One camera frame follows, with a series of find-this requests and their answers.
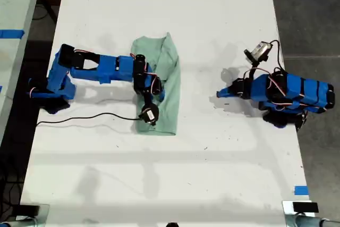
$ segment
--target concrete floor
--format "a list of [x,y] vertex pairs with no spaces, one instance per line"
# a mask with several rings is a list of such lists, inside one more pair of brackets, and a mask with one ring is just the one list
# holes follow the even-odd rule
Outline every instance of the concrete floor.
[[[274,4],[286,70],[330,82],[339,91],[339,0],[274,0]],[[51,45],[54,30],[55,24],[48,16],[33,21],[29,40]],[[339,115],[337,106],[322,115],[310,114],[298,133],[310,197],[319,204],[319,216],[333,220],[340,220]]]

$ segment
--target black wire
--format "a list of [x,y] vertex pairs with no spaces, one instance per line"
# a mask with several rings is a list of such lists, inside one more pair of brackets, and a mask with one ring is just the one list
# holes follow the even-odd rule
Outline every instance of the black wire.
[[[43,6],[43,5],[36,5],[36,7],[35,8],[37,8],[37,7],[39,7],[39,8],[43,8],[43,9],[45,9],[46,10],[46,8]],[[32,18],[32,20],[34,20],[34,21],[37,21],[37,20],[41,20],[41,19],[43,19],[43,18],[45,18],[46,16],[48,15],[48,11],[46,10],[46,14],[44,15],[44,16],[42,16],[42,17],[38,17],[38,18]]]
[[68,119],[65,119],[65,120],[62,120],[62,121],[57,121],[57,122],[41,121],[41,122],[37,123],[37,126],[41,123],[62,123],[62,122],[67,122],[67,121],[72,120],[72,119],[92,119],[92,118],[95,118],[95,117],[98,117],[98,116],[101,116],[101,115],[104,115],[104,114],[113,115],[115,117],[118,117],[118,118],[124,119],[124,120],[128,120],[128,121],[138,121],[138,120],[140,120],[140,118],[126,118],[126,117],[122,117],[122,116],[119,116],[119,115],[114,114],[114,113],[100,113],[100,114],[96,114],[94,116],[89,116],[89,117],[71,117],[71,118],[68,118]]
[[278,40],[273,40],[270,42],[270,44],[272,45],[274,42],[277,43],[277,64],[280,67],[281,70],[284,70],[284,68],[281,66],[280,64],[280,42]]

